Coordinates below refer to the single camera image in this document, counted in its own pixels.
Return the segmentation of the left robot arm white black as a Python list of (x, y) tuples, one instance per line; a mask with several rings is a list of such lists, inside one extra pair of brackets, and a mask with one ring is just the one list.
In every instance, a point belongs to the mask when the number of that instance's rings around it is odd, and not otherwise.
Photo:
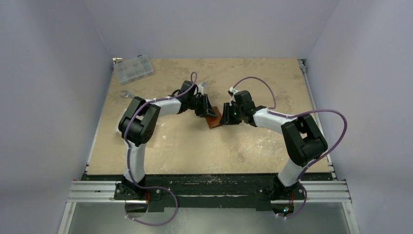
[(154, 134), (159, 117), (181, 114), (193, 110), (198, 117), (218, 117), (207, 94), (193, 82), (186, 80), (180, 89), (160, 99), (144, 99), (134, 96), (118, 124), (118, 130), (126, 145), (126, 171), (122, 185), (132, 199), (169, 192), (162, 186), (145, 183), (146, 144)]

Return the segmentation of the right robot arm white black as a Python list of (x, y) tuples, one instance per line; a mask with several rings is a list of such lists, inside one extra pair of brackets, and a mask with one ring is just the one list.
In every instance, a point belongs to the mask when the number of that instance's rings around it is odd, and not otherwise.
[(247, 90), (230, 88), (228, 93), (231, 101), (223, 105), (221, 125), (243, 122), (283, 136), (289, 159), (273, 179), (268, 196), (271, 200), (286, 198), (297, 187), (309, 164), (327, 151), (326, 139), (310, 114), (292, 117), (272, 112), (268, 107), (255, 105)]

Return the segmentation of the silver open-end wrench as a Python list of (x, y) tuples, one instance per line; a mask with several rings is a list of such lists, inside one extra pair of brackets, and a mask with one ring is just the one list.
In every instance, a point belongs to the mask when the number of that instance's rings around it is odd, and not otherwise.
[(131, 92), (129, 92), (128, 90), (122, 90), (121, 93), (122, 93), (122, 94), (120, 95), (120, 97), (122, 97), (122, 98), (130, 98), (130, 99), (137, 98), (137, 99), (146, 100), (145, 98), (141, 98), (141, 97), (137, 97), (137, 96), (133, 95), (133, 94), (132, 94)]

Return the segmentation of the clear plastic organizer box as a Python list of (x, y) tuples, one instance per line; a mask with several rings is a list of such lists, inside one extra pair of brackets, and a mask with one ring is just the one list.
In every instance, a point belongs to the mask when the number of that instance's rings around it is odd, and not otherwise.
[(116, 61), (113, 64), (113, 71), (118, 82), (124, 85), (151, 76), (154, 68), (147, 55), (138, 55), (127, 60)]

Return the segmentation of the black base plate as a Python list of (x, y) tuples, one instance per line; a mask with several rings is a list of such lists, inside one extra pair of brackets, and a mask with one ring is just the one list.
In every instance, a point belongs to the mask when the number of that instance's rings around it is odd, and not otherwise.
[(268, 192), (276, 176), (276, 173), (146, 175), (146, 185), (162, 186), (170, 190), (160, 195), (139, 195), (136, 190), (122, 185), (122, 175), (83, 174), (81, 179), (94, 185), (94, 194), (108, 192), (110, 201), (126, 202), (131, 212), (136, 212), (133, 205), (139, 204), (142, 205), (141, 210), (149, 212), (163, 212), (165, 208), (175, 207), (251, 208), (285, 214), (293, 212), (293, 202), (305, 198), (305, 184), (326, 184), (333, 180), (328, 173), (309, 173), (304, 175), (301, 185), (297, 185), (290, 195), (271, 200)]

